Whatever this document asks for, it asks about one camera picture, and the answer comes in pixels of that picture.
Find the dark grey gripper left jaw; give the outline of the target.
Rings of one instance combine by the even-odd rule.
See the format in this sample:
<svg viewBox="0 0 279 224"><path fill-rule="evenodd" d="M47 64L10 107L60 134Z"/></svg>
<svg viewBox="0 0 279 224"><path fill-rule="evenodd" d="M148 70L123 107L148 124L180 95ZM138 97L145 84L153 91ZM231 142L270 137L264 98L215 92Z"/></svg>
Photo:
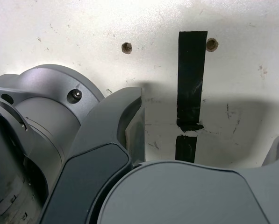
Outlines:
<svg viewBox="0 0 279 224"><path fill-rule="evenodd" d="M145 161L142 89L106 97L86 116L44 206L42 224L94 224L111 188Z"/></svg>

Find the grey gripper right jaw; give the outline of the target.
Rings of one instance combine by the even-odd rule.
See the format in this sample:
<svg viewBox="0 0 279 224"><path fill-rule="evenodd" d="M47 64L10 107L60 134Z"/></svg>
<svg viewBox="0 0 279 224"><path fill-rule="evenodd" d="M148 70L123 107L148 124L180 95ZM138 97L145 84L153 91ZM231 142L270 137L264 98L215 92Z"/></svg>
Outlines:
<svg viewBox="0 0 279 224"><path fill-rule="evenodd" d="M279 158L246 169L181 161L144 163L111 189L97 222L279 224Z"/></svg>

